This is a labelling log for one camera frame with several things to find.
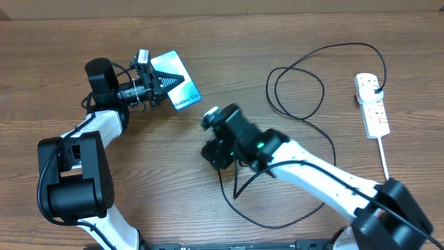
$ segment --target wood grain surface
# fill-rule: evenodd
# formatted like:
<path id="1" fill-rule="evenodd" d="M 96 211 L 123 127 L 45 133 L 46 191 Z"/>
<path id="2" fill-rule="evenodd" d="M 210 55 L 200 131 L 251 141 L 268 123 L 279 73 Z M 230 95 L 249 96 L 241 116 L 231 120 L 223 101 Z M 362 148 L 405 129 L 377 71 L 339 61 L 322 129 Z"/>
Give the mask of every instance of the wood grain surface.
<path id="1" fill-rule="evenodd" d="M 235 214 L 223 200 L 216 172 L 200 157 L 212 134 L 199 122 L 215 105 L 238 103 L 260 128 L 282 131 L 332 162 L 331 147 L 321 134 L 271 110 L 264 85 L 274 67 L 340 42 L 367 42 L 384 54 L 384 103 L 391 126 L 383 139 L 387 165 L 432 221 L 434 236 L 444 242 L 443 24 L 439 12 L 0 22 L 0 249 L 95 245 L 79 228 L 53 226 L 41 216 L 35 198 L 37 143 L 84 120 L 80 101 L 90 91 L 85 63 L 106 57 L 128 66 L 141 48 L 154 56 L 176 50 L 203 100 L 180 112 L 165 101 L 132 114 L 126 133 L 106 149 L 115 204 L 132 226 L 152 243 L 331 237 L 346 221 L 328 207 L 276 231 Z M 338 166 L 382 182 L 377 142 L 365 138 L 353 83 L 360 72 L 382 77 L 375 52 L 332 48 L 300 67 L 325 83 L 324 104 L 310 121 L 333 139 Z M 305 115 L 315 108 L 321 87 L 310 76 L 289 72 L 278 92 L 291 112 Z M 252 175 L 243 168 L 240 182 Z M 223 177 L 231 190 L 232 167 Z M 263 176 L 233 204 L 258 222 L 278 225 L 308 213 L 320 201 L 299 187 Z M 434 249 L 430 243 L 423 248 Z"/>

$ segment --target power strip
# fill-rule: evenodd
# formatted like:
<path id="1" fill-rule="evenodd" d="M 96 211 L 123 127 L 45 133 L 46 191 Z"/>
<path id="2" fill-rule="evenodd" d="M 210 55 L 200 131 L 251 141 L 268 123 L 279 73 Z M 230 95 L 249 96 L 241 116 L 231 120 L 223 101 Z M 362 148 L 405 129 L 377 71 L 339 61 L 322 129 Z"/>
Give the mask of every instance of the power strip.
<path id="1" fill-rule="evenodd" d="M 377 77 L 369 73 L 360 73 L 355 77 L 356 97 L 361 108 L 362 122 L 368 139 L 377 139 L 379 152 L 381 153 L 382 167 L 386 179 L 389 173 L 386 166 L 384 150 L 381 138 L 390 133 L 387 114 L 382 102 L 384 92 L 375 94 L 379 87 Z"/>

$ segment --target wooden tabletop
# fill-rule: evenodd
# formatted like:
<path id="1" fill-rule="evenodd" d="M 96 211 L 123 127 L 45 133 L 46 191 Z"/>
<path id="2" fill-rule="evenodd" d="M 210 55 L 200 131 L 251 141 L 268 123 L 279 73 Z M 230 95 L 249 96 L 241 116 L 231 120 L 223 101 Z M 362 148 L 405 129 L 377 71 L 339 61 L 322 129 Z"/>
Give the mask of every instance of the wooden tabletop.
<path id="1" fill-rule="evenodd" d="M 282 131 L 332 162 L 331 146 L 321 134 L 271 110 L 265 80 L 274 67 L 341 42 L 367 42 L 384 54 L 388 169 L 406 184 L 434 225 L 434 236 L 444 242 L 443 24 L 439 12 L 0 22 L 0 249 L 95 244 L 79 228 L 54 226 L 41 216 L 35 191 L 37 143 L 84 120 L 80 101 L 91 90 L 85 63 L 105 57 L 127 67 L 138 49 L 154 56 L 176 50 L 203 100 L 179 112 L 165 101 L 132 114 L 128 130 L 106 149 L 115 205 L 129 224 L 152 243 L 330 238 L 346 221 L 327 206 L 282 230 L 259 228 L 235 214 L 223 200 L 217 173 L 200 156 L 212 134 L 199 122 L 213 106 L 238 103 L 261 129 Z M 333 139 L 338 166 L 383 182 L 377 142 L 365 137 L 353 83 L 361 72 L 383 76 L 377 54 L 366 47 L 332 48 L 299 66 L 325 84 L 324 103 L 309 120 Z M 289 72 L 278 92 L 289 111 L 307 115 L 321 87 L 308 75 Z M 228 193 L 233 173 L 232 167 L 223 172 Z M 243 168 L 239 181 L 252 175 Z M 320 203 L 268 176 L 233 201 L 267 225 L 290 222 Z M 427 243 L 424 249 L 434 248 Z"/>

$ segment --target wall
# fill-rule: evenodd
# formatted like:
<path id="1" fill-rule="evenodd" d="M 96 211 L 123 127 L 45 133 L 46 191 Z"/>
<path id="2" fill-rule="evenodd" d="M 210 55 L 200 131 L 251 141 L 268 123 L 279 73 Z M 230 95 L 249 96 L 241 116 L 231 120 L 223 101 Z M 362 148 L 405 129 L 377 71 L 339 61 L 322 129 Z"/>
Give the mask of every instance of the wall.
<path id="1" fill-rule="evenodd" d="M 0 19 L 435 11 L 444 0 L 0 0 Z"/>

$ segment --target white power strip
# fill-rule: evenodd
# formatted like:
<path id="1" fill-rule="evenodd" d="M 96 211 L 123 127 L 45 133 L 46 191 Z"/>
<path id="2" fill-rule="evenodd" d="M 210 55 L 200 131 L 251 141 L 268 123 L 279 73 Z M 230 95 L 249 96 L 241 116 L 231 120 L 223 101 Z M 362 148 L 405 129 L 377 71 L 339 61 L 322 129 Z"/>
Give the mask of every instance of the white power strip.
<path id="1" fill-rule="evenodd" d="M 368 139 L 377 139 L 379 152 L 381 153 L 382 167 L 386 179 L 389 173 L 386 166 L 384 150 L 382 148 L 381 138 L 390 133 L 387 114 L 382 102 L 384 92 L 375 94 L 379 87 L 377 77 L 369 73 L 360 73 L 355 77 L 356 96 L 359 107 L 361 108 L 362 122 Z"/>

